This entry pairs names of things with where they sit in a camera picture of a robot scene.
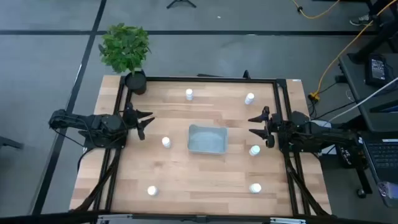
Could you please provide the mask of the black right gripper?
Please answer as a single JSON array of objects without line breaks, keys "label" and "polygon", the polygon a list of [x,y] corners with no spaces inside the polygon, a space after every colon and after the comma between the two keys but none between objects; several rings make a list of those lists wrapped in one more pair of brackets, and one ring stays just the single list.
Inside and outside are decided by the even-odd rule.
[{"label": "black right gripper", "polygon": [[250,118],[248,121],[253,123],[265,122],[264,129],[249,129],[249,132],[259,136],[261,139],[265,139],[266,146],[268,148],[273,148],[275,145],[275,137],[272,133],[276,133],[279,130],[280,115],[278,113],[270,114],[270,108],[265,106],[262,110],[262,115]]}]

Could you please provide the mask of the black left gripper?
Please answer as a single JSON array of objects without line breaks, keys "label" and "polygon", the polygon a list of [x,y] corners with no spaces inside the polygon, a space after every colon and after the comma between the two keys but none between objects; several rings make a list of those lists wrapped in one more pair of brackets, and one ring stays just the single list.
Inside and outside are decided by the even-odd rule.
[{"label": "black left gripper", "polygon": [[123,111],[123,120],[128,125],[130,129],[136,129],[139,139],[141,141],[145,140],[144,129],[147,125],[149,125],[154,117],[139,121],[142,118],[148,117],[152,115],[153,112],[142,112],[139,110],[135,110],[131,102],[128,102]]}]

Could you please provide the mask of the black plant pot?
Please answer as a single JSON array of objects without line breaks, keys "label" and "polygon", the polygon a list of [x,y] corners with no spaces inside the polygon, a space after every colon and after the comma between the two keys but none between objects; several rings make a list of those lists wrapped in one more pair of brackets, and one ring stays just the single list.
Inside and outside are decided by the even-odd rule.
[{"label": "black plant pot", "polygon": [[124,82],[127,88],[137,95],[142,95],[147,90],[147,78],[143,70],[128,73]]}]

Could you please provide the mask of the clear plastic tray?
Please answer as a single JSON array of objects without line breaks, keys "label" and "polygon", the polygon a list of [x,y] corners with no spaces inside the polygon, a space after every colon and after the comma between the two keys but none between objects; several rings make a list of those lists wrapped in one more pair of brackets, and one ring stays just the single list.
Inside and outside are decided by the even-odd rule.
[{"label": "clear plastic tray", "polygon": [[188,129],[187,147],[192,153],[222,155],[228,149],[228,129],[192,124]]}]

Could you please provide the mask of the green leafy plant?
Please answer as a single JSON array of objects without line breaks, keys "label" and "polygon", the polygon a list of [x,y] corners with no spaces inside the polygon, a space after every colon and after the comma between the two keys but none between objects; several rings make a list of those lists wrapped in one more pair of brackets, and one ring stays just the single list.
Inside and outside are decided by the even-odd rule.
[{"label": "green leafy plant", "polygon": [[134,72],[147,58],[149,35],[143,27],[111,25],[98,45],[101,61],[114,73]]}]

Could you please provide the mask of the black printed bag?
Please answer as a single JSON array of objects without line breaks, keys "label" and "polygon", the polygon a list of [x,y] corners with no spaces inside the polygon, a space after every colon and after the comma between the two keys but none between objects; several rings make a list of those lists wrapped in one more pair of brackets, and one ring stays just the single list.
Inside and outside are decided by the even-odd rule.
[{"label": "black printed bag", "polygon": [[345,169],[357,169],[362,166],[361,155],[355,147],[336,145],[336,155]]}]

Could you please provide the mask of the grey side desk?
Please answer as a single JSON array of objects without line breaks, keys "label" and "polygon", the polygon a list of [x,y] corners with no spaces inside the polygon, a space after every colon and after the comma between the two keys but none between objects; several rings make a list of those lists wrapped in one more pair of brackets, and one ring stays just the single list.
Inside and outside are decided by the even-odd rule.
[{"label": "grey side desk", "polygon": [[353,63],[348,54],[339,58],[354,100],[367,128],[375,133],[398,132],[398,54],[381,54],[388,69],[387,84],[382,87],[365,84],[365,61]]}]

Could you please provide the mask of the black tripod legs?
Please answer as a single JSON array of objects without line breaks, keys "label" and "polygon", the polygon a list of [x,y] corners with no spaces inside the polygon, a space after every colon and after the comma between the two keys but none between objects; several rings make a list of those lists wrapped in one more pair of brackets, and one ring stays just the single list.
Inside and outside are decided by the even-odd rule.
[{"label": "black tripod legs", "polygon": [[191,2],[191,0],[173,0],[170,4],[166,6],[167,9],[170,9],[172,7],[175,7],[179,4],[187,5],[193,8],[197,8],[197,5]]}]

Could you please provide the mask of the dark laptop keyboard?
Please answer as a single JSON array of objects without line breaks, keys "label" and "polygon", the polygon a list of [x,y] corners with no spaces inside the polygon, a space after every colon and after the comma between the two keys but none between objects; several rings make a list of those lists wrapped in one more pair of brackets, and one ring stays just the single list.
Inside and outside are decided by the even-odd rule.
[{"label": "dark laptop keyboard", "polygon": [[377,181],[398,184],[398,139],[363,137],[363,144]]}]

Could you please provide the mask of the black power adapter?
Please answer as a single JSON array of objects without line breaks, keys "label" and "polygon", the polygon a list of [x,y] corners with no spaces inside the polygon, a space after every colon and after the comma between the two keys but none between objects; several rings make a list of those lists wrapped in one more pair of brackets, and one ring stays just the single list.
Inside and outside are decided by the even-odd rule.
[{"label": "black power adapter", "polygon": [[387,84],[386,59],[381,54],[371,54],[365,63],[365,84],[382,87]]}]

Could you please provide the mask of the black chair base leg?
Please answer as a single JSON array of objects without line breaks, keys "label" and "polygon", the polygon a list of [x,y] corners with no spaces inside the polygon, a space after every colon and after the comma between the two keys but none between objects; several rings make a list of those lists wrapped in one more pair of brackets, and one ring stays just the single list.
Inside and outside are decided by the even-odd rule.
[{"label": "black chair base leg", "polygon": [[2,147],[12,147],[14,149],[23,149],[23,143],[13,141],[12,139],[8,139],[5,137],[0,136],[0,149]]}]

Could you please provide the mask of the black horizontal rig beam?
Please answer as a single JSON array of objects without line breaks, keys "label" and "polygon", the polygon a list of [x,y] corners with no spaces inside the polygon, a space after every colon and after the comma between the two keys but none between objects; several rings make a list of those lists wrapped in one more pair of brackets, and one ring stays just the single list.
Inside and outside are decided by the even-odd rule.
[{"label": "black horizontal rig beam", "polygon": [[179,220],[195,223],[209,222],[260,222],[265,224],[390,224],[338,218],[336,216],[296,215],[292,217],[227,216],[227,215],[168,215],[145,213],[111,213],[107,211],[48,213],[17,217],[2,217],[0,224],[82,224],[115,219],[131,220]]}]

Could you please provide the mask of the person's shoe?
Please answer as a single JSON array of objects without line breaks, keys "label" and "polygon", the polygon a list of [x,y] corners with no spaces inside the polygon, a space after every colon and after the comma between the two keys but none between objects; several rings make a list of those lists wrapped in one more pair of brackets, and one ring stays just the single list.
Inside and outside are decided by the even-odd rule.
[{"label": "person's shoe", "polygon": [[349,23],[353,26],[366,26],[372,21],[373,21],[372,17],[366,14],[356,19],[351,19]]}]

